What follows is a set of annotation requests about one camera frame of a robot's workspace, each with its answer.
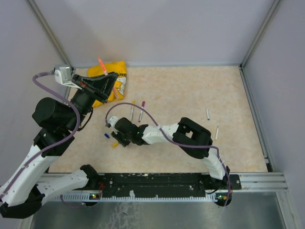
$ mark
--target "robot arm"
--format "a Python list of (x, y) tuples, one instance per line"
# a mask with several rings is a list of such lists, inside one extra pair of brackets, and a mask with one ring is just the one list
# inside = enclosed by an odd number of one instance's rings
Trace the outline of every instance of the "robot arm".
[[(81, 123), (91, 111), (96, 99), (103, 103), (107, 101), (118, 77), (117, 73), (94, 78), (72, 75), (72, 69), (67, 65), (56, 66), (54, 74), (57, 82), (78, 88), (71, 103), (77, 108)], [(41, 99), (32, 118), (42, 129), (34, 138), (34, 143), (22, 164), (0, 187), (0, 200), (3, 202), (0, 213), (5, 218), (26, 218), (55, 196), (76, 188), (93, 187), (97, 182), (97, 172), (90, 165), (84, 165), (72, 174), (36, 184), (46, 169), (65, 152), (74, 137), (37, 157), (33, 156), (70, 135), (70, 131), (76, 126), (77, 118), (71, 107), (52, 98)]]
[[(114, 129), (111, 135), (124, 147), (129, 145), (130, 142), (141, 146), (169, 142), (169, 140), (191, 146), (211, 146), (213, 143), (210, 131), (185, 117), (178, 123), (158, 127), (151, 125), (138, 127), (126, 118), (119, 119), (115, 116), (110, 117), (108, 123), (108, 127), (111, 126)], [(165, 132), (169, 140), (164, 137), (160, 128)], [(190, 132), (192, 132), (192, 136), (188, 137), (186, 134)], [(180, 148), (189, 156), (202, 160), (203, 164), (209, 169), (209, 174), (212, 178), (227, 182), (224, 167), (215, 149), (183, 146), (180, 146)]]

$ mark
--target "yellow bag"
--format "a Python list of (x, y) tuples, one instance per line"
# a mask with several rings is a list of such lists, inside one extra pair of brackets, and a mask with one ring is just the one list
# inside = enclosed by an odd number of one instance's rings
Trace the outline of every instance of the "yellow bag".
[[(114, 83), (114, 87), (116, 88), (119, 98), (116, 98), (113, 91), (111, 92), (108, 102), (121, 100), (124, 98), (124, 89), (126, 85), (127, 80), (127, 69), (124, 61), (120, 62), (112, 62), (112, 63), (105, 63), (105, 68), (107, 72), (115, 72), (119, 74), (119, 77), (117, 78), (116, 82)], [(96, 65), (94, 67), (91, 67), (88, 69), (88, 77), (94, 77), (98, 75), (103, 75), (104, 71), (102, 70), (100, 65)], [(95, 100), (93, 107), (98, 107), (102, 105), (100, 101)]]

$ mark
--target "beige tabletop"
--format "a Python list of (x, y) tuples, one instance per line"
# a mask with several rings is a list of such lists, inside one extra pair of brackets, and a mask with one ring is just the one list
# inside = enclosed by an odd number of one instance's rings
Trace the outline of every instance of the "beige tabletop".
[[(86, 70), (77, 73), (86, 76)], [(141, 105), (145, 101), (145, 109), (159, 125), (174, 124), (188, 117), (210, 130), (213, 140), (219, 126), (218, 140), (213, 145), (219, 147), (220, 156), (232, 172), (267, 171), (237, 66), (128, 68), (124, 95), (121, 102), (135, 100)], [(169, 143), (113, 148), (115, 139), (104, 136), (111, 133), (104, 118), (108, 109), (119, 102), (95, 108), (91, 121), (75, 134), (75, 140), (49, 172), (73, 172), (85, 164), (107, 173), (207, 172), (201, 160)], [(111, 115), (129, 119), (130, 112), (130, 106), (121, 105)], [(135, 109), (136, 125), (139, 114)], [(141, 124), (153, 125), (145, 114)]]

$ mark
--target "gray wall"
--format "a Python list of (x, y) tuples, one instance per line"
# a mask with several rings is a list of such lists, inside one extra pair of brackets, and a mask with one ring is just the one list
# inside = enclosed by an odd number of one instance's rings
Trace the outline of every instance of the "gray wall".
[(234, 64), (273, 0), (36, 0), (75, 66)]
[(305, 226), (305, 1), (283, 1), (245, 72), (275, 168)]
[[(0, 7), (0, 185), (27, 155), (39, 127), (31, 114), (48, 96), (31, 78), (61, 63), (51, 43), (23, 0), (5, 0)], [(41, 80), (62, 92), (53, 77)], [(0, 228), (16, 228), (17, 219), (3, 219)]]

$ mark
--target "white marker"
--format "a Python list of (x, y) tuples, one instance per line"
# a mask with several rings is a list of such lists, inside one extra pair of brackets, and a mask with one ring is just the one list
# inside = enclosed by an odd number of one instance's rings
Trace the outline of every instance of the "white marker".
[(218, 130), (219, 130), (219, 127), (217, 127), (217, 129), (216, 129), (215, 141), (217, 141), (217, 138), (218, 138)]
[(209, 110), (208, 110), (208, 108), (206, 107), (206, 108), (205, 108), (205, 110), (206, 110), (206, 117), (207, 117), (207, 119), (208, 119), (208, 120), (210, 120), (210, 116), (209, 116)]
[[(145, 106), (145, 101), (142, 102), (142, 108), (143, 108), (143, 109), (144, 109), (144, 106)], [(139, 122), (140, 122), (141, 119), (142, 119), (142, 115), (143, 115), (143, 110), (141, 110), (141, 112), (140, 112)]]

